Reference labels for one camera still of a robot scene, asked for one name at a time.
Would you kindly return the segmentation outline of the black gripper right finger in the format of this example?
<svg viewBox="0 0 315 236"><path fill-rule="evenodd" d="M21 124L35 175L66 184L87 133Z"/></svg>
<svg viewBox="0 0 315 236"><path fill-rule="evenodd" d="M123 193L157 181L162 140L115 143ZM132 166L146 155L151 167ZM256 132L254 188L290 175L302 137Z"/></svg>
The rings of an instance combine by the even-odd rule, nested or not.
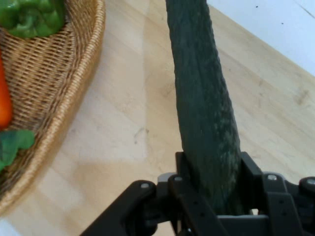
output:
<svg viewBox="0 0 315 236"><path fill-rule="evenodd" d="M257 209L268 219L270 236L313 236L315 234L315 178L298 184L283 175L264 172L246 153L241 153L241 197L246 209Z"/></svg>

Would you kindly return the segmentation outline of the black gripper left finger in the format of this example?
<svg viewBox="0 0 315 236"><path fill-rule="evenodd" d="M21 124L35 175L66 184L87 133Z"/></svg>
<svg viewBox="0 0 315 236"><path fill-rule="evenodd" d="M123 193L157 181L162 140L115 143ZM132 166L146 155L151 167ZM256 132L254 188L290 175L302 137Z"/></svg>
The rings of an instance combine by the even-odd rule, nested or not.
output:
<svg viewBox="0 0 315 236"><path fill-rule="evenodd" d="M189 180L189 165L177 152L176 173L160 175L157 184L137 180L81 234L83 236L152 236L170 222L176 236L226 236L227 230Z"/></svg>

